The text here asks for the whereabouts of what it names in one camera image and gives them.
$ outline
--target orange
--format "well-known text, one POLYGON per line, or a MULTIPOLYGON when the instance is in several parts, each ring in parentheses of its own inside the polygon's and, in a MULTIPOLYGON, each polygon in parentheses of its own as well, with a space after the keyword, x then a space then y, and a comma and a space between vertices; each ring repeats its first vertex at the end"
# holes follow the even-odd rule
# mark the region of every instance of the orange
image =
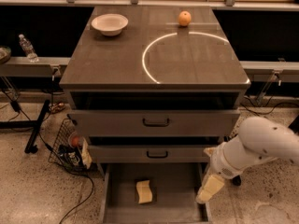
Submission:
POLYGON ((188 26, 191 22, 191 14, 188 11, 182 11, 178 16, 178 23, 181 26, 188 26))

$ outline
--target drawer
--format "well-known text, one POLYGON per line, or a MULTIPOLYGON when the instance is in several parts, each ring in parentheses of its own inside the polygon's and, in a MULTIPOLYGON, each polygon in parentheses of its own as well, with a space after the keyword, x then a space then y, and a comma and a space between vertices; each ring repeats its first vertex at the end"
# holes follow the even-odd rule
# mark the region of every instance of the drawer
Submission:
POLYGON ((109 164, 100 210, 102 224, 210 223, 208 204, 195 201, 198 163, 109 164), (138 203, 136 182, 149 180, 151 203, 138 203))
POLYGON ((208 145, 109 145, 89 146, 93 162, 209 162, 208 145))
POLYGON ((84 136, 226 136, 238 110, 72 111, 69 116, 84 136))

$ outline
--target drawer front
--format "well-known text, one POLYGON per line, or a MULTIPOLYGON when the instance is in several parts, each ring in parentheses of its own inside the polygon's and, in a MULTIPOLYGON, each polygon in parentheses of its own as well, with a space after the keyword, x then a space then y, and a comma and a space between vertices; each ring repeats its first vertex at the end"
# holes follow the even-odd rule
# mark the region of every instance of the drawer front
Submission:
POLYGON ((72 111, 70 118, 84 136, 225 136, 238 110, 217 111, 72 111))
POLYGON ((129 162, 209 162, 207 146, 89 146, 96 163, 129 162))

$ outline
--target open drawer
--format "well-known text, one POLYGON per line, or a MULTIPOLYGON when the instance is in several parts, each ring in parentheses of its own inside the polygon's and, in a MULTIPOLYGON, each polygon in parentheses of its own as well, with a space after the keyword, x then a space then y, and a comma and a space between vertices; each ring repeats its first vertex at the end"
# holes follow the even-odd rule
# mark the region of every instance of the open drawer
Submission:
POLYGON ((195 201, 199 163, 109 164, 101 204, 102 224, 210 223, 208 204, 195 201), (138 203, 136 182, 149 180, 151 203, 138 203))

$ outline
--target white bowl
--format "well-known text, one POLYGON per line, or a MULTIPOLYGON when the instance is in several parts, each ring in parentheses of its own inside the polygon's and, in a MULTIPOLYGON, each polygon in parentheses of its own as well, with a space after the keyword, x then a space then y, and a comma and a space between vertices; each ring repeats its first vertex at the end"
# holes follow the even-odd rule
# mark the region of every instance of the white bowl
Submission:
POLYGON ((120 14, 105 14, 92 21, 92 27, 107 36, 120 34, 127 24, 127 18, 120 14))

